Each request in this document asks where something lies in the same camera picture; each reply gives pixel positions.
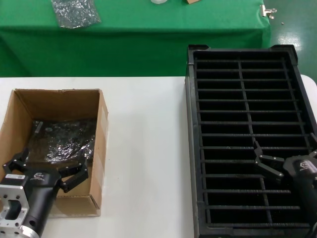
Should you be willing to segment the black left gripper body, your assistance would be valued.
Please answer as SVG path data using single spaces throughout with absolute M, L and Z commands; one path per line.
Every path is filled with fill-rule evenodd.
M 24 172 L 24 186 L 29 210 L 24 226 L 41 235 L 59 190 L 60 174 L 56 169 L 30 169 Z

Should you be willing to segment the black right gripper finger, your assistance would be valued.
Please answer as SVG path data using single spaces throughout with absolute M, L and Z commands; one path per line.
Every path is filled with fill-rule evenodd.
M 317 158 L 317 137 L 311 133 L 309 137 L 310 143 L 313 145 L 313 151 L 308 155 L 308 159 L 316 159 Z
M 281 184 L 284 178 L 284 173 L 282 170 L 285 159 L 276 156 L 265 155 L 257 141 L 253 143 L 253 148 L 256 155 L 254 160 L 255 168 L 265 178 L 277 184 Z

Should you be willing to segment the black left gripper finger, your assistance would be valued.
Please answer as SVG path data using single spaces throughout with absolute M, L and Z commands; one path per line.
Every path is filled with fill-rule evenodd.
M 22 152 L 15 154 L 11 160 L 3 164 L 4 174 L 17 174 L 23 175 L 26 171 L 26 159 L 28 157 L 29 150 L 24 148 Z
M 67 178 L 66 181 L 60 180 L 60 188 L 64 193 L 68 193 L 89 177 L 86 158 L 78 157 L 77 159 L 76 164 L 58 169 L 61 178 Z

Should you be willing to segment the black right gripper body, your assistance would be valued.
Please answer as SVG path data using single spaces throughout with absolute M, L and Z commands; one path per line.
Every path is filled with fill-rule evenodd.
M 283 169 L 292 180 L 307 216 L 317 215 L 317 160 L 309 155 L 285 160 Z

